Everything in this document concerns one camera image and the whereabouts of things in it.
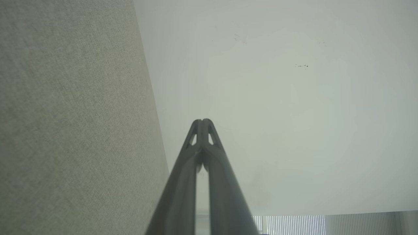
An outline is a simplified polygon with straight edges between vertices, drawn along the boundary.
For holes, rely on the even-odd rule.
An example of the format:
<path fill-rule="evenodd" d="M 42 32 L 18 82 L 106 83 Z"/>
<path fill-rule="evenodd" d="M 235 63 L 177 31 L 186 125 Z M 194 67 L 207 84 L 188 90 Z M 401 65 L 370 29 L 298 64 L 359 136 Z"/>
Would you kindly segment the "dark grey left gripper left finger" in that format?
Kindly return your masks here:
<path fill-rule="evenodd" d="M 202 166 L 202 120 L 196 119 L 186 136 L 147 235 L 194 235 L 197 173 Z"/>

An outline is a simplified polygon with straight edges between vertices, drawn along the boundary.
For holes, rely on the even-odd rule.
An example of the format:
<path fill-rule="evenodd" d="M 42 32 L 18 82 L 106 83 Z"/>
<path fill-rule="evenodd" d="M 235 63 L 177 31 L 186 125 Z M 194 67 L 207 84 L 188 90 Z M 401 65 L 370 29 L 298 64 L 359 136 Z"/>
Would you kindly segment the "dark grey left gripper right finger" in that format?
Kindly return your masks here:
<path fill-rule="evenodd" d="M 211 234 L 257 235 L 257 226 L 210 119 L 203 119 L 203 164 L 209 174 Z"/>

